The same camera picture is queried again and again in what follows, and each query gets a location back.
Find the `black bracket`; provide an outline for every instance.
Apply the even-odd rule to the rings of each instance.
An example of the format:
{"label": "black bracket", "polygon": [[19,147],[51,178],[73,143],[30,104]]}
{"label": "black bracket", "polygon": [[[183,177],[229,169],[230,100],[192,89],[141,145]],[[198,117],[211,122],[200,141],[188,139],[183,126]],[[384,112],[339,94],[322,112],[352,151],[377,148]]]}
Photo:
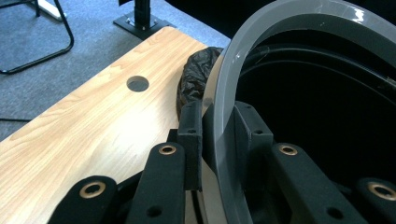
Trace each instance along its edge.
{"label": "black bracket", "polygon": [[[129,2],[121,1],[120,5]],[[147,39],[165,26],[172,26],[169,21],[163,21],[150,14],[149,0],[135,0],[134,11],[114,20],[114,23],[142,40]]]}

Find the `black fabric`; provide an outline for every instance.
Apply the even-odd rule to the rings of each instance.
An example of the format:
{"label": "black fabric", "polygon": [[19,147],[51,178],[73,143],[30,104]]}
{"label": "black fabric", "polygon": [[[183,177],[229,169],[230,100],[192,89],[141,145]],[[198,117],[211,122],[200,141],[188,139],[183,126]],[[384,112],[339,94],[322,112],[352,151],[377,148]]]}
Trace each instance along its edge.
{"label": "black fabric", "polygon": [[222,50],[222,48],[209,47],[193,53],[187,60],[177,86],[178,117],[183,105],[202,100],[210,71]]}

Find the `metal grommet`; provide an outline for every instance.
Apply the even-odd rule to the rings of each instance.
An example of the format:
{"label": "metal grommet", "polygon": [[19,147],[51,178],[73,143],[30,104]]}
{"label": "metal grommet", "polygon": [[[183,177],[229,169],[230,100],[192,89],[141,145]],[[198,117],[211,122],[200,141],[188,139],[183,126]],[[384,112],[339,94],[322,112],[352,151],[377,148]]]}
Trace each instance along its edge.
{"label": "metal grommet", "polygon": [[295,156],[298,153],[297,149],[290,146],[281,146],[279,147],[279,151],[288,156]]}
{"label": "metal grommet", "polygon": [[93,181],[86,184],[80,191],[81,198],[90,199],[99,196],[105,191],[106,184],[101,181]]}
{"label": "metal grommet", "polygon": [[367,187],[377,197],[388,201],[396,201],[396,191],[386,185],[376,182],[369,182]]}
{"label": "metal grommet", "polygon": [[173,146],[163,146],[160,148],[159,152],[165,156],[174,154],[176,152],[176,148]]}

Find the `grommet hole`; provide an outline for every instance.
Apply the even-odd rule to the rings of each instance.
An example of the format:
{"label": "grommet hole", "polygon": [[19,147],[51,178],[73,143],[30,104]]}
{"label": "grommet hole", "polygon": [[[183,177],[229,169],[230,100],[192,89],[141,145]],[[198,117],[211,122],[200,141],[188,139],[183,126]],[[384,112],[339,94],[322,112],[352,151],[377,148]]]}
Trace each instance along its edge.
{"label": "grommet hole", "polygon": [[126,85],[131,91],[145,91],[149,87],[149,81],[145,77],[134,76],[128,78]]}
{"label": "grommet hole", "polygon": [[337,208],[334,207],[330,207],[327,209],[327,214],[329,214],[329,216],[335,218],[335,219],[343,219],[344,215],[343,213],[338,210]]}
{"label": "grommet hole", "polygon": [[92,185],[92,186],[87,187],[85,189],[85,192],[92,194],[92,193],[95,193],[96,191],[98,191],[99,189],[100,189],[99,185]]}
{"label": "grommet hole", "polygon": [[176,148],[175,148],[175,147],[172,147],[172,146],[164,146],[164,147],[161,147],[161,148],[160,148],[159,152],[160,152],[161,154],[167,156],[167,155],[174,154],[174,153],[176,152]]}
{"label": "grommet hole", "polygon": [[294,147],[289,147],[289,146],[282,146],[279,148],[279,151],[282,152],[283,154],[289,155],[289,156],[294,156],[297,155],[298,151]]}
{"label": "grommet hole", "polygon": [[163,209],[160,206],[151,206],[146,214],[148,217],[158,217],[163,213]]}
{"label": "grommet hole", "polygon": [[369,190],[382,199],[388,201],[396,201],[396,191],[381,183],[370,182],[368,184]]}
{"label": "grommet hole", "polygon": [[91,183],[86,184],[79,191],[79,196],[85,199],[91,199],[101,195],[106,188],[106,184],[102,181],[93,181]]}

